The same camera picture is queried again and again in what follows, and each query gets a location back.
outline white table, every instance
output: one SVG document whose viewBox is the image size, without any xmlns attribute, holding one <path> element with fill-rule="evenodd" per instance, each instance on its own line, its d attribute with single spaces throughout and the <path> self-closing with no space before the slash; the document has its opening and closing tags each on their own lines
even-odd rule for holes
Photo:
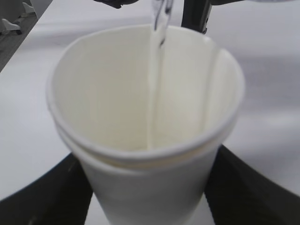
<svg viewBox="0 0 300 225">
<path fill-rule="evenodd" d="M 172 23 L 180 25 L 183 1 Z M 45 103 L 45 82 L 80 36 L 150 21 L 149 0 L 116 10 L 92 0 L 54 0 L 0 73 L 0 199 L 43 175 L 69 151 Z M 300 1 L 213 7 L 208 35 L 241 63 L 247 93 L 226 146 L 277 184 L 300 195 Z M 197 218 L 213 224 L 202 201 Z M 87 225 L 107 225 L 93 198 Z"/>
</svg>

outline black holder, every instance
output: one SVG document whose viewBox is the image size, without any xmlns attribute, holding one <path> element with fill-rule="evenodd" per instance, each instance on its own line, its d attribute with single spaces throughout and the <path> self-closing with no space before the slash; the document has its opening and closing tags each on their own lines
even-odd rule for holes
<svg viewBox="0 0 300 225">
<path fill-rule="evenodd" d="M 299 225 L 300 198 L 220 147 L 205 196 L 216 225 Z M 72 154 L 0 202 L 1 225 L 84 225 L 92 189 Z"/>
</svg>

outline clear water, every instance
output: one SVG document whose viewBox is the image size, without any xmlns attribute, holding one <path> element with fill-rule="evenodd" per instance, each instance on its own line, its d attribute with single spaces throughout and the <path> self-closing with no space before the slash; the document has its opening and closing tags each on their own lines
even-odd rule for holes
<svg viewBox="0 0 300 225">
<path fill-rule="evenodd" d="M 148 74 L 147 150 L 154 146 L 154 121 L 162 76 L 166 30 L 171 18 L 173 0 L 152 0 L 153 23 L 150 37 Z"/>
</svg>

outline white paper cup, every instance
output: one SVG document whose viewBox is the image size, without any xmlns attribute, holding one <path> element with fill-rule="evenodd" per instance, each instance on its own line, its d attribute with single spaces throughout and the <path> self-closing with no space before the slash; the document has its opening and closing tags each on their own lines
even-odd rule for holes
<svg viewBox="0 0 300 225">
<path fill-rule="evenodd" d="M 146 146 L 150 26 L 75 41 L 55 67 L 47 100 L 112 225 L 180 225 L 203 193 L 244 94 L 236 60 L 208 37 L 167 32 L 152 151 Z"/>
</svg>

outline white surface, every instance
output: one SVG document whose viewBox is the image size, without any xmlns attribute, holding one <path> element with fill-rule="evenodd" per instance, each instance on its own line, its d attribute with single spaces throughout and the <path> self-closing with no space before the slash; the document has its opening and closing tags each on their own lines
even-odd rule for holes
<svg viewBox="0 0 300 225">
<path fill-rule="evenodd" d="M 180 24 L 183 1 L 175 1 Z M 51 65 L 76 38 L 150 20 L 147 0 L 121 10 L 89 0 L 54 0 L 0 73 L 0 199 L 44 174 L 69 151 L 45 104 Z M 241 63 L 247 92 L 226 145 L 277 184 L 300 195 L 300 1 L 239 2 L 212 8 L 208 35 Z M 198 217 L 212 224 L 206 202 Z M 106 225 L 93 199 L 86 224 Z"/>
<path fill-rule="evenodd" d="M 200 201 L 244 96 L 241 68 L 227 51 L 198 32 L 170 27 L 153 121 L 154 146 L 163 150 L 147 151 L 150 30 L 134 26 L 81 38 L 47 85 L 58 132 L 112 225 L 182 225 Z"/>
</svg>

